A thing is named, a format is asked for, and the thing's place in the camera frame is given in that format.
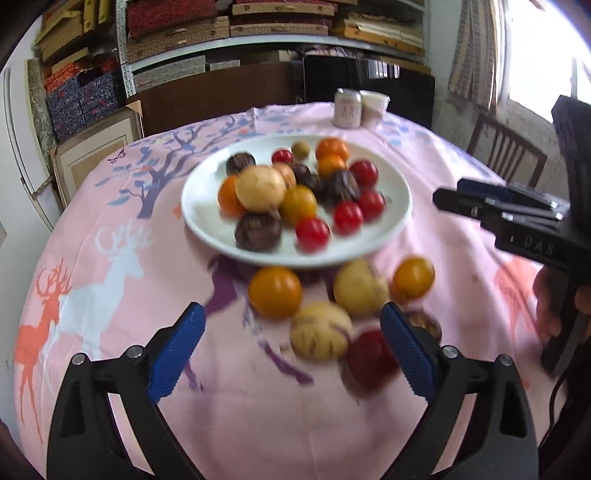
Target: blue gripper pad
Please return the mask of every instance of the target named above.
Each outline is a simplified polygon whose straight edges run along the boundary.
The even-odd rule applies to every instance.
[[[379,324],[414,394],[431,401],[435,397],[436,367],[433,357],[415,336],[429,335],[428,332],[410,325],[404,313],[392,303],[382,308]]]
[[[152,364],[148,396],[154,403],[173,392],[204,332],[205,310],[200,304],[192,303],[179,318],[174,333]]]

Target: window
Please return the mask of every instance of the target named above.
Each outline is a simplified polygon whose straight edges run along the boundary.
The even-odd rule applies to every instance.
[[[531,0],[506,6],[509,98],[549,122],[560,95],[591,103],[591,52],[571,23],[549,2],[543,10]]]

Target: paper cup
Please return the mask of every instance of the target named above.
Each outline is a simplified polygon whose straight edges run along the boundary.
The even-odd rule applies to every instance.
[[[390,103],[390,97],[369,90],[360,90],[359,93],[361,93],[362,103],[361,126],[370,129],[379,127]]]

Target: chair backrest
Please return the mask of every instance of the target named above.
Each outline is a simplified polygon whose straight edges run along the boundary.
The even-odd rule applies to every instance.
[[[489,154],[486,166],[501,176],[505,181],[510,182],[515,177],[515,173],[523,160],[526,152],[530,153],[536,159],[534,171],[527,184],[528,187],[535,188],[537,185],[548,155],[540,151],[525,138],[520,137],[510,128],[501,125],[491,117],[481,113],[476,121],[470,144],[467,152],[474,155],[478,140],[482,135],[484,126],[488,125],[495,131],[495,137],[492,141],[491,153]]]

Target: orange deer print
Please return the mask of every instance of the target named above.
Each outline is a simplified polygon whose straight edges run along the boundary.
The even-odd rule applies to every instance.
[[[37,295],[42,298],[43,312],[41,313],[41,320],[36,327],[31,325],[21,325],[18,329],[17,345],[15,347],[14,361],[23,365],[21,378],[21,420],[25,423],[22,415],[22,395],[25,390],[25,383],[29,386],[29,394],[31,396],[31,405],[35,413],[35,421],[37,422],[37,432],[41,438],[41,430],[39,428],[39,418],[37,417],[37,408],[35,406],[35,394],[33,392],[33,368],[39,359],[39,353],[43,349],[47,338],[49,337],[49,329],[51,321],[56,325],[59,322],[60,314],[60,295],[67,294],[72,287],[70,286],[70,275],[68,275],[67,268],[64,268],[64,259],[62,258],[59,265],[52,269],[47,276],[47,284],[45,289],[41,288],[41,276],[45,271],[42,268],[37,276],[36,288]]]
[[[501,292],[509,310],[509,329],[513,346],[515,346],[515,331],[519,314],[523,315],[525,327],[539,338],[535,320],[527,306],[527,300],[532,295],[532,285],[537,273],[538,271],[531,261],[513,257],[501,265],[495,275],[495,285]]]

